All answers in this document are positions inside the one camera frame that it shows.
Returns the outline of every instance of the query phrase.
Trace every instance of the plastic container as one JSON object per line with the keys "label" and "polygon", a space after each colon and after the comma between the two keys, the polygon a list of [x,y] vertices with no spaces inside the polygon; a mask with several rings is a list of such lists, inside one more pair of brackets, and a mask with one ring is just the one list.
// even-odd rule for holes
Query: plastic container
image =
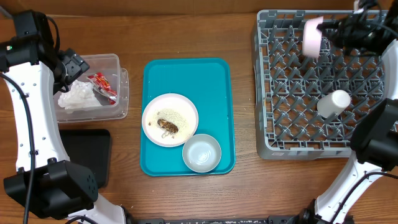
{"label": "plastic container", "polygon": [[[349,157],[357,124],[381,101],[384,70],[379,57],[345,57],[322,37],[320,56],[302,54],[303,28],[309,19],[344,18],[352,11],[262,10],[253,32],[256,81],[257,153],[263,159],[311,160]],[[377,21],[379,11],[369,11]],[[346,91],[351,104],[327,118],[320,99]]]}
{"label": "plastic container", "polygon": [[120,67],[119,57],[115,54],[83,55],[81,57],[90,65],[90,69],[77,80],[88,82],[87,76],[101,72],[109,81],[111,88],[118,93],[116,103],[110,105],[107,97],[94,91],[95,97],[102,106],[65,110],[58,105],[61,95],[58,92],[53,97],[57,121],[72,123],[125,118],[129,109],[129,77],[127,70]]}

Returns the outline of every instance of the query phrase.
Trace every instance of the wooden surface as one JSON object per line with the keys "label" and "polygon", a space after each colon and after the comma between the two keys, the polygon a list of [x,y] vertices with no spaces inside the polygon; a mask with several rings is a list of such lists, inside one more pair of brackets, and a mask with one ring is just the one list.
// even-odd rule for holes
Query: wooden surface
{"label": "wooden surface", "polygon": [[[254,218],[296,214],[322,194],[346,159],[266,161],[256,152],[251,31],[255,14],[57,19],[61,48],[115,53],[129,72],[127,118],[61,125],[105,128],[113,137],[109,184],[100,192],[136,218]],[[14,35],[0,21],[0,41]],[[139,165],[142,74],[157,58],[220,57],[231,69],[236,165],[226,175],[149,177]],[[17,138],[11,99],[0,82],[0,179],[14,175]],[[382,177],[351,209],[357,223],[397,223],[397,182]],[[0,223],[21,223],[23,208],[0,187]],[[64,223],[38,220],[31,223]]]}
{"label": "wooden surface", "polygon": [[[379,0],[389,9],[392,0]],[[353,9],[354,0],[0,0],[11,13],[33,9],[51,15],[136,16],[258,12],[262,9]]]}

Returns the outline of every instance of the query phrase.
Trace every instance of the paper plate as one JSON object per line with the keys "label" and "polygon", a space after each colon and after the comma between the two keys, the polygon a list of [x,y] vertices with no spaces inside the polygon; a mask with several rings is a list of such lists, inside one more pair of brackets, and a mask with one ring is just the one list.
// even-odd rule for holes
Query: paper plate
{"label": "paper plate", "polygon": [[[176,142],[174,144],[156,140],[156,138],[153,137],[151,135],[151,133],[148,131],[148,126],[146,124],[147,117],[152,115],[153,113],[155,113],[155,111],[158,111],[161,109],[167,109],[167,108],[173,109],[173,108],[178,108],[181,106],[185,106],[185,107],[189,108],[188,112],[193,113],[195,115],[195,127],[194,127],[192,133],[185,140]],[[195,131],[198,128],[198,123],[199,123],[199,115],[198,115],[198,110],[195,107],[195,105],[187,97],[179,95],[179,94],[175,94],[175,93],[167,93],[167,94],[163,94],[163,95],[160,95],[160,96],[154,98],[145,107],[145,110],[144,110],[144,113],[142,114],[142,119],[141,119],[142,129],[144,130],[144,133],[148,137],[148,139],[151,140],[156,145],[163,146],[163,147],[175,147],[175,146],[184,144],[186,141],[188,141],[188,139],[190,139],[193,136],[193,134],[195,134]]]}

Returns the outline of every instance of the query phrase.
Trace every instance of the small bowl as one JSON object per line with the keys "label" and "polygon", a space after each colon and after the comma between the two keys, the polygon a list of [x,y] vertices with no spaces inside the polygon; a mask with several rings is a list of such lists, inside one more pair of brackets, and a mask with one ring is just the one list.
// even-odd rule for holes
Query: small bowl
{"label": "small bowl", "polygon": [[205,173],[213,170],[221,160],[221,147],[207,134],[196,134],[182,149],[182,159],[192,171]]}

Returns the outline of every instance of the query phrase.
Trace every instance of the plastic wrapper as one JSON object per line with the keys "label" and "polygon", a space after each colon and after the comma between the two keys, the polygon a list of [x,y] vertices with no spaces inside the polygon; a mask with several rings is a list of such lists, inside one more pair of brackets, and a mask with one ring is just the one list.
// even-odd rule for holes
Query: plastic wrapper
{"label": "plastic wrapper", "polygon": [[111,105],[116,103],[118,94],[116,91],[112,90],[111,85],[101,72],[98,72],[95,75],[89,75],[87,76],[87,79],[94,85],[93,89],[95,91],[109,99],[109,103]]}

